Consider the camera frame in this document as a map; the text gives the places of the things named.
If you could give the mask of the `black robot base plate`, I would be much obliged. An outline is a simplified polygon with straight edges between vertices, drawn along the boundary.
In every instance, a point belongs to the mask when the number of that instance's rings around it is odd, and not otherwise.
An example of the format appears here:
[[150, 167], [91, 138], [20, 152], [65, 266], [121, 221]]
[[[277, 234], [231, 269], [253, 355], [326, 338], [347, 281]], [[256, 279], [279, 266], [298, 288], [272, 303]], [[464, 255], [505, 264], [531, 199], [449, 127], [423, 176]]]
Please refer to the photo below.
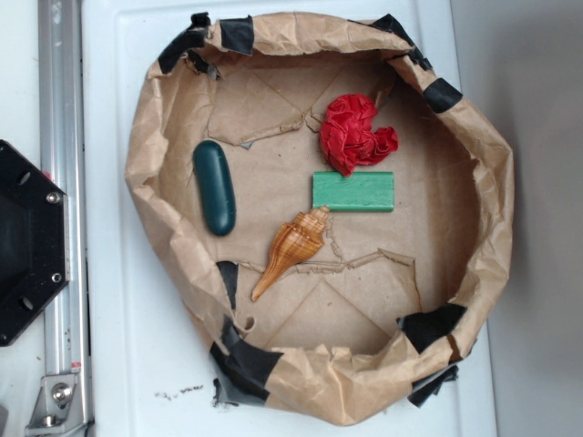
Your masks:
[[1, 345], [30, 326], [68, 283], [67, 196], [1, 142]]

